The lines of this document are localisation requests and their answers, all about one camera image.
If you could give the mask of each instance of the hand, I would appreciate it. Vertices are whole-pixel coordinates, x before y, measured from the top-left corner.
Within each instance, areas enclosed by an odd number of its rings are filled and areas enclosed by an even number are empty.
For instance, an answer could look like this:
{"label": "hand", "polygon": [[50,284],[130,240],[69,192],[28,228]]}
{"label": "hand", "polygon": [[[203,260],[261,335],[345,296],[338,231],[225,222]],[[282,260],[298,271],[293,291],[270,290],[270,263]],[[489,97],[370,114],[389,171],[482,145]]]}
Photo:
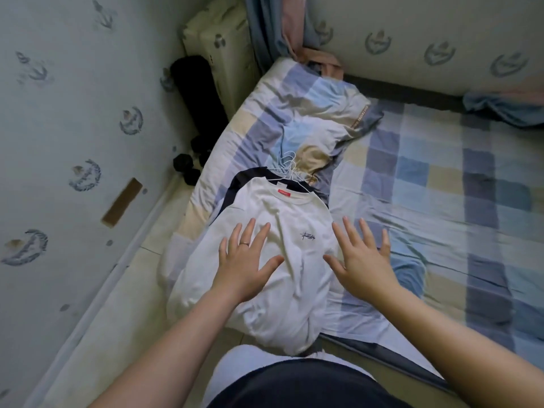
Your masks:
{"label": "hand", "polygon": [[221,289],[234,295],[237,303],[249,301],[262,291],[272,273],[284,261],[282,255],[274,256],[259,270],[259,258],[270,231],[270,224],[264,225],[251,243],[254,228],[255,219],[252,218],[238,243],[241,230],[239,223],[228,240],[228,253],[227,238],[223,238],[219,246],[219,269],[213,280],[212,289]]}
{"label": "hand", "polygon": [[343,222],[347,235],[336,223],[332,224],[332,230],[344,254],[345,266],[328,254],[323,259],[350,294],[376,306],[384,295],[389,295],[400,287],[390,264],[389,236],[384,229],[381,250],[378,251],[374,236],[363,219],[359,219],[363,239],[348,218],[344,217]]}

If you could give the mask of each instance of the floor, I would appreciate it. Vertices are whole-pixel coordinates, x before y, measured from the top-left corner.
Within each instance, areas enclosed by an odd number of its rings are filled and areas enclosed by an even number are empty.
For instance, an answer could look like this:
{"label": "floor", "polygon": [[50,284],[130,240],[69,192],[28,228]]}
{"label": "floor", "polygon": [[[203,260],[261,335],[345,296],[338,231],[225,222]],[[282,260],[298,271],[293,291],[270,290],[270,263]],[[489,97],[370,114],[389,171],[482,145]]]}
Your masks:
{"label": "floor", "polygon": [[[164,298],[156,284],[156,269],[193,190],[182,179],[175,180],[175,191],[168,198],[163,212],[60,372],[41,408],[86,407],[167,328]],[[215,365],[229,349],[239,344],[255,342],[231,329],[221,332],[201,368],[185,407],[200,406]],[[323,345],[325,351],[369,371],[389,392],[415,408],[466,406],[456,396],[335,344],[325,341]]]}

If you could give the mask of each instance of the wall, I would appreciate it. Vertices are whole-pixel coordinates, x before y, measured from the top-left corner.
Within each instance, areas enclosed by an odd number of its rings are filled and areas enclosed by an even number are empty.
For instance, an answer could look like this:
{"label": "wall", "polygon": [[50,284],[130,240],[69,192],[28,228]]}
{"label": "wall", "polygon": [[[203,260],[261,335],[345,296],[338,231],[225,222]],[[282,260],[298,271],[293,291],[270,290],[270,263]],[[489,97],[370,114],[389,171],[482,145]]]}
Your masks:
{"label": "wall", "polygon": [[187,150],[163,68],[207,1],[0,1],[0,407],[23,404]]}
{"label": "wall", "polygon": [[347,74],[451,95],[544,89],[544,0],[308,0]]}

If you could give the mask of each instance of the finger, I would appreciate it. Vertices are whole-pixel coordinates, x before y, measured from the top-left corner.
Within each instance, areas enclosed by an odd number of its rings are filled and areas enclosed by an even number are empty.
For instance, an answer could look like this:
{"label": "finger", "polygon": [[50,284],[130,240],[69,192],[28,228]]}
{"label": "finger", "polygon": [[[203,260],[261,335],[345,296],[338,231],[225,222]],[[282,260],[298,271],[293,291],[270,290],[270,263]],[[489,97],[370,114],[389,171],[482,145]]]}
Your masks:
{"label": "finger", "polygon": [[391,242],[389,241],[389,235],[387,233],[387,229],[385,228],[381,230],[380,255],[382,255],[389,263],[391,259]]}
{"label": "finger", "polygon": [[231,233],[231,237],[228,240],[228,253],[234,253],[236,252],[236,249],[238,248],[238,239],[240,236],[240,229],[241,229],[241,223],[235,226],[235,229]]}
{"label": "finger", "polygon": [[284,260],[285,259],[280,254],[268,259],[268,262],[266,262],[259,271],[260,277],[262,277],[262,281],[264,282],[263,286],[268,282],[270,276],[272,276],[274,271],[283,263]]}
{"label": "finger", "polygon": [[371,229],[368,227],[368,224],[363,219],[359,219],[359,226],[363,232],[364,244],[370,249],[376,249],[376,241],[374,240],[374,235],[372,234]]}
{"label": "finger", "polygon": [[223,265],[227,260],[227,238],[221,239],[219,244],[219,265]]}
{"label": "finger", "polygon": [[253,239],[253,242],[251,243],[251,248],[261,252],[261,250],[263,248],[263,245],[264,245],[264,241],[267,239],[269,231],[270,231],[270,224],[269,223],[262,226],[259,233],[257,233],[255,235],[255,239]]}
{"label": "finger", "polygon": [[324,254],[323,259],[329,264],[336,277],[344,276],[347,273],[345,267],[343,267],[340,261],[334,256]]}
{"label": "finger", "polygon": [[342,221],[344,222],[345,231],[348,233],[349,241],[351,242],[351,244],[355,247],[362,245],[363,241],[359,236],[357,229],[355,229],[355,226],[351,224],[348,217],[344,216],[342,218]]}
{"label": "finger", "polygon": [[353,247],[348,236],[342,232],[342,229],[340,229],[340,226],[336,222],[332,223],[332,231],[335,233],[336,240],[338,240],[338,245],[340,245],[343,253],[346,253],[348,249]]}
{"label": "finger", "polygon": [[251,235],[253,235],[253,229],[255,228],[255,218],[249,220],[248,226],[245,227],[244,232],[242,232],[240,237],[240,245],[242,243],[247,243],[247,245],[242,245],[249,247],[251,243]]}

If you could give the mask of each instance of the white pants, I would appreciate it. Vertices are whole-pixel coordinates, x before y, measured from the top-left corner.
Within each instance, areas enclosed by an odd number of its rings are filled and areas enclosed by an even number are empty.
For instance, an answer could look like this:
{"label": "white pants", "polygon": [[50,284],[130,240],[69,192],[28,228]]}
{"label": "white pants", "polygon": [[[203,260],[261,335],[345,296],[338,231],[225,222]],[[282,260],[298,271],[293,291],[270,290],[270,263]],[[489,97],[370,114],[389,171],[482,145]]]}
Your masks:
{"label": "white pants", "polygon": [[[307,358],[316,358],[342,364],[356,369],[374,379],[372,375],[357,365],[350,364],[343,359],[325,352],[316,352],[315,354],[307,356]],[[222,390],[249,372],[275,364],[277,362],[293,359],[301,358],[269,354],[268,352],[265,352],[253,345],[239,345],[232,348],[223,356],[223,358],[221,358],[213,370],[212,377],[209,380],[206,391],[204,392],[204,397],[202,398],[201,408],[206,408]]]}

